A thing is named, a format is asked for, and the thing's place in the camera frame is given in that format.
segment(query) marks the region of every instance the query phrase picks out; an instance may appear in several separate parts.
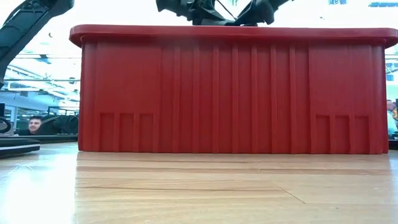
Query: orange object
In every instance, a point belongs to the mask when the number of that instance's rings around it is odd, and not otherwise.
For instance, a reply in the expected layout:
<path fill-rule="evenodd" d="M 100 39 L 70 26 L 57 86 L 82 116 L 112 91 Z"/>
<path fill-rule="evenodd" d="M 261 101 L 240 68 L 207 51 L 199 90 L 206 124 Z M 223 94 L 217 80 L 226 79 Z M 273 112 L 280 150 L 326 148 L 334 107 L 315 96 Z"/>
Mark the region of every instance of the orange object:
<path fill-rule="evenodd" d="M 387 153 L 395 29 L 82 25 L 70 40 L 82 151 Z"/>

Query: wooden table surface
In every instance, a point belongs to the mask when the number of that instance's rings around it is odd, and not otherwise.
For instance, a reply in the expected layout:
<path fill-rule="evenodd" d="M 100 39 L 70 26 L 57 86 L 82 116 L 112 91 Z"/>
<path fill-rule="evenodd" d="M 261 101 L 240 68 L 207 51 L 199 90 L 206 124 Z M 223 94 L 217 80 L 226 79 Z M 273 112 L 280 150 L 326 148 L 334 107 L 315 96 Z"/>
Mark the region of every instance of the wooden table surface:
<path fill-rule="evenodd" d="M 0 223 L 398 223 L 398 153 L 116 154 L 0 160 Z"/>

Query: bin side panel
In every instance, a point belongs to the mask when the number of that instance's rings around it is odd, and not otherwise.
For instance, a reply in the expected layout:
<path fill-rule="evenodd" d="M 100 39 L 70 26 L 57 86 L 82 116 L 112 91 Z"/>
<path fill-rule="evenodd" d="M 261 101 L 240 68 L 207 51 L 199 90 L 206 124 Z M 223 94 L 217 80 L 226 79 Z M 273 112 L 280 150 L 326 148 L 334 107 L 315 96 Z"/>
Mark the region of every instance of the bin side panel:
<path fill-rule="evenodd" d="M 382 50 L 204 39 L 85 43 L 79 147 L 379 154 L 387 147 Z"/>

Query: bin rim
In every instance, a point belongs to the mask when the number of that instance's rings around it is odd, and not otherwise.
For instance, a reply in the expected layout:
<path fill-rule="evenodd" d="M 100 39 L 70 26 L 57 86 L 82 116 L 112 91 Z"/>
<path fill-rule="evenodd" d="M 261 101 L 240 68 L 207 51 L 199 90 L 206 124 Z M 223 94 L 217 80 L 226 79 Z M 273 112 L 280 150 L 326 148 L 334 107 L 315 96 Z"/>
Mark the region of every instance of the bin rim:
<path fill-rule="evenodd" d="M 72 27 L 69 40 L 82 46 L 83 36 L 129 37 L 211 37 L 264 40 L 378 40 L 385 48 L 398 44 L 398 30 L 393 28 L 286 28 L 228 26 L 124 26 L 83 24 Z"/>

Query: red plastic bin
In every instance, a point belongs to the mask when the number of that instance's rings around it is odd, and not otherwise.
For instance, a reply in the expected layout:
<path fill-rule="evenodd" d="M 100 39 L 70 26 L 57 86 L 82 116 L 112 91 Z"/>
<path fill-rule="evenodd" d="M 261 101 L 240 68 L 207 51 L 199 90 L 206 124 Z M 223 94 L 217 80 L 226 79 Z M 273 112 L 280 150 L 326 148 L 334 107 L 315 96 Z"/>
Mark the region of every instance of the red plastic bin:
<path fill-rule="evenodd" d="M 395 29 L 80 25 L 79 150 L 382 154 Z"/>

